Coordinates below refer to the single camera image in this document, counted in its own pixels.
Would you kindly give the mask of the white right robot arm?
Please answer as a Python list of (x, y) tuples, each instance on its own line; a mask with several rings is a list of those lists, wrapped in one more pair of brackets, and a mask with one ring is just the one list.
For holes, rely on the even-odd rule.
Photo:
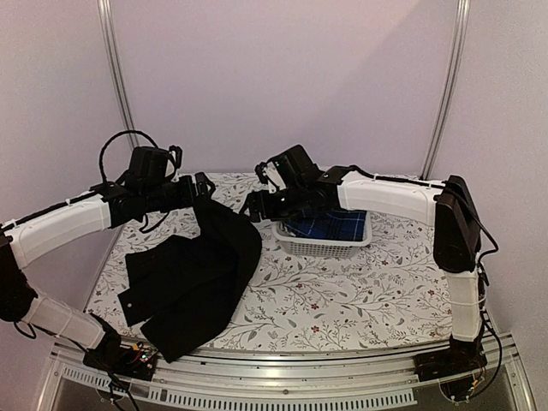
[(248, 194), (240, 209), (254, 223), (288, 220), (306, 209), (340, 209), (404, 217), (432, 228), (433, 260), (449, 286), (451, 336), (459, 341), (444, 352), (443, 366), (460, 373), (474, 362), (476, 350), (471, 342), (483, 331), (480, 312), (489, 284), (481, 238), (489, 232), (461, 177), (422, 181), (371, 174), (356, 165), (296, 172), (260, 164), (256, 173), (267, 187)]

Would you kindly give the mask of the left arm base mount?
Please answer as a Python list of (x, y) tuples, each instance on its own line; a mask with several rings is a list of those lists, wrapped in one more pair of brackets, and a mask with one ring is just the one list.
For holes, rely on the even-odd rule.
[(158, 351), (147, 348), (141, 342), (131, 346), (110, 343), (88, 349), (83, 358), (85, 366), (116, 376), (152, 381), (158, 363)]

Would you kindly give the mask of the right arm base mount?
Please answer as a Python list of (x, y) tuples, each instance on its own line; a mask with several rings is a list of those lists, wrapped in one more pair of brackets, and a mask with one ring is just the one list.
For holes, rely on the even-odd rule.
[(448, 348), (417, 354), (414, 371), (420, 382), (450, 378), (440, 385), (442, 394), (453, 402), (469, 400), (485, 376), (487, 359), (479, 338), (462, 342), (450, 338)]

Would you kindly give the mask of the black long sleeve shirt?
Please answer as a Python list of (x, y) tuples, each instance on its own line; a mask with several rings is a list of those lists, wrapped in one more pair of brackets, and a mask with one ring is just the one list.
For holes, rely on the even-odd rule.
[(198, 236), (172, 235), (125, 257), (128, 289), (121, 292), (126, 323), (167, 362), (224, 331), (259, 265), (262, 238), (245, 217), (214, 200), (194, 204)]

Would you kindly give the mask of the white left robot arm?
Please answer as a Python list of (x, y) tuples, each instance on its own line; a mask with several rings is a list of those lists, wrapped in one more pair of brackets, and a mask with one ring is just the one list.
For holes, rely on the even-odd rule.
[(121, 371), (128, 359), (124, 348), (107, 339), (112, 334), (108, 326), (34, 286), (26, 271), (73, 243), (131, 221), (152, 231), (151, 214), (169, 215), (213, 194), (215, 185), (206, 174), (181, 173), (184, 153), (179, 146), (163, 149), (150, 135), (142, 131), (136, 135), (148, 143), (133, 149), (128, 168), (119, 177), (107, 176), (105, 154), (126, 136), (124, 131), (110, 137), (99, 151), (99, 183), (1, 226), (1, 320), (28, 326), (28, 337), (41, 330), (94, 348), (95, 359), (110, 372)]

